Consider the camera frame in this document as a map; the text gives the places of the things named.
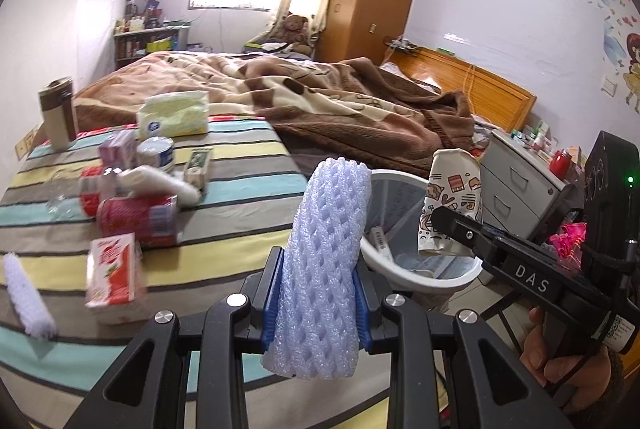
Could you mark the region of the person's right hand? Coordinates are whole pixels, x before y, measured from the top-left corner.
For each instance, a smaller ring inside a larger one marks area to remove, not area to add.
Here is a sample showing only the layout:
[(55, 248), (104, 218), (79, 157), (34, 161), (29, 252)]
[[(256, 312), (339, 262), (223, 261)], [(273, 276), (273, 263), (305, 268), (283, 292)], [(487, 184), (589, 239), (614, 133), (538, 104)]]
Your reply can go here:
[[(523, 342), (521, 363), (541, 386), (557, 383), (579, 364), (580, 357), (549, 357), (547, 342), (542, 337), (544, 310), (535, 307), (528, 312), (533, 329)], [(564, 406), (564, 413), (578, 423), (595, 423), (606, 417), (620, 401), (623, 391), (622, 363), (615, 352), (602, 345), (599, 352), (590, 357), (567, 384), (575, 392)]]

